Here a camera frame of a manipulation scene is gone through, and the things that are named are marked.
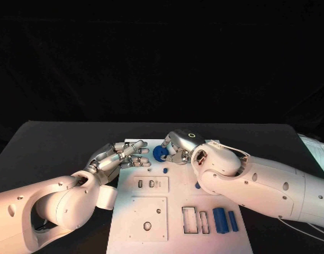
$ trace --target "blue cylinder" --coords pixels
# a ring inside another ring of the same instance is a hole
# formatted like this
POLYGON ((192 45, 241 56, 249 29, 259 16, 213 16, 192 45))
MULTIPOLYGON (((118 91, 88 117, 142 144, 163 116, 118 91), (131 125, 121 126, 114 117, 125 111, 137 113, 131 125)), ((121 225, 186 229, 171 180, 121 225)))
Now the blue cylinder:
POLYGON ((229 220, 232 221, 233 232, 238 232, 239 231, 239 227, 238 227, 238 222, 236 222, 233 211, 229 211, 229 220))
POLYGON ((225 208, 219 207, 213 209, 216 229, 219 234, 229 233, 229 223, 226 218, 225 208))

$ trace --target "rectangular hole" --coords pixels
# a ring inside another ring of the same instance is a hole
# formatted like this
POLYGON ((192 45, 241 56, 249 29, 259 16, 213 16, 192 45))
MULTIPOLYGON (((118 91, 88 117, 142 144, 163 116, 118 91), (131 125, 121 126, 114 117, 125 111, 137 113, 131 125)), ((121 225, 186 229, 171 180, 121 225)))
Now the rectangular hole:
POLYGON ((203 234, 209 234, 210 233, 210 225, 209 225, 207 212, 200 212, 200 220, 202 220, 202 231, 203 231, 203 234))
POLYGON ((183 217, 184 217, 184 233, 197 234, 199 224, 197 224, 197 212, 194 207, 183 208, 183 217))

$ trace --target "robotic hand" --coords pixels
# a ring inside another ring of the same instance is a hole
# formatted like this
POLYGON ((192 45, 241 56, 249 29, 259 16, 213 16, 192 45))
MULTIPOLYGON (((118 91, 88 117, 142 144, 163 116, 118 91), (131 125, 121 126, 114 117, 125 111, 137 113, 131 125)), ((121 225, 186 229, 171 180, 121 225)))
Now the robotic hand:
POLYGON ((96 206, 112 210, 118 190, 106 186, 121 169, 150 167, 147 142, 108 144, 92 156, 86 169, 0 193, 0 253, 33 253, 89 221, 96 206), (54 223, 36 229, 33 207, 54 223))
POLYGON ((324 179, 215 141, 206 143, 189 130, 171 131, 157 148, 164 150, 170 142, 177 154, 157 159, 192 162, 206 192, 274 218, 324 227, 324 179))

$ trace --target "black table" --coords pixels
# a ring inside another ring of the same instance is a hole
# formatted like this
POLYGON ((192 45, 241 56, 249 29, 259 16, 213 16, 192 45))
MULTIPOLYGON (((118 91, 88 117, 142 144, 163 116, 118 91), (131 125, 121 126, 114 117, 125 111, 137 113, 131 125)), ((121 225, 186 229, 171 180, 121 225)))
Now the black table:
MULTIPOLYGON (((125 138, 164 139, 174 129, 192 129, 206 139, 277 160, 324 178, 319 163, 288 125, 203 123, 27 122, 0 154, 0 192, 63 175, 86 166, 90 155, 125 138)), ((255 253, 324 253, 324 243, 297 232, 278 219, 241 207, 255 253)), ((86 225, 37 253, 105 253, 114 211, 96 209, 86 225)), ((300 222, 290 222, 324 238, 300 222)))

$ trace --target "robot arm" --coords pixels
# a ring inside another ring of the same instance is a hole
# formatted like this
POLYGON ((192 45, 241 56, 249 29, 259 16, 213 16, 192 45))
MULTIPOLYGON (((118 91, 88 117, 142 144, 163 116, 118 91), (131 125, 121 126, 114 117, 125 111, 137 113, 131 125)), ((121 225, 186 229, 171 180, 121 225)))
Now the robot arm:
MULTIPOLYGON (((200 186, 210 194, 225 195, 274 218, 324 227, 324 179, 215 141, 202 142, 189 130, 173 131, 163 147, 170 142, 186 155, 184 161, 192 161, 200 186)), ((181 154, 161 159, 180 164, 181 154)))
POLYGON ((108 144, 92 156, 85 170, 0 193, 0 253, 33 253, 89 221, 96 206, 114 209, 118 190, 106 186, 121 169, 151 166, 147 142, 108 144), (56 224, 37 230, 33 207, 56 224))

